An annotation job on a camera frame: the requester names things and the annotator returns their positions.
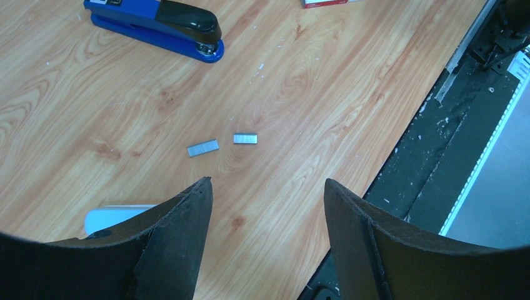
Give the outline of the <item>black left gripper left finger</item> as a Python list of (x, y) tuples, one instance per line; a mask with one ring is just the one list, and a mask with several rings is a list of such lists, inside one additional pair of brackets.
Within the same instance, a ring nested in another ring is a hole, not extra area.
[(1, 234), (2, 299), (192, 299), (213, 208), (203, 177), (84, 239)]

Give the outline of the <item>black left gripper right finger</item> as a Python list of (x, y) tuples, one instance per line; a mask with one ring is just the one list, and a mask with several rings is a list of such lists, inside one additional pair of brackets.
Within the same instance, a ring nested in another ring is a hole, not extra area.
[(324, 185), (343, 299), (528, 299), (529, 248), (496, 249), (434, 234)]

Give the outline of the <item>blue black stapler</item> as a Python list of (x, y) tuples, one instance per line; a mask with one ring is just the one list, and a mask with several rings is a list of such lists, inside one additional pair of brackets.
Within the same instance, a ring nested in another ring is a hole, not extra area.
[(176, 1), (84, 1), (92, 23), (144, 43), (204, 63), (224, 55), (222, 31), (216, 15)]

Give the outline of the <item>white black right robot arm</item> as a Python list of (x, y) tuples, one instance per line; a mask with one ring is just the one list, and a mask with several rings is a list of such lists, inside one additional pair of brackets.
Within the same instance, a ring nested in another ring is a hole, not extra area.
[(483, 71), (501, 69), (501, 62), (529, 45), (529, 1), (496, 1), (473, 38), (469, 55)]

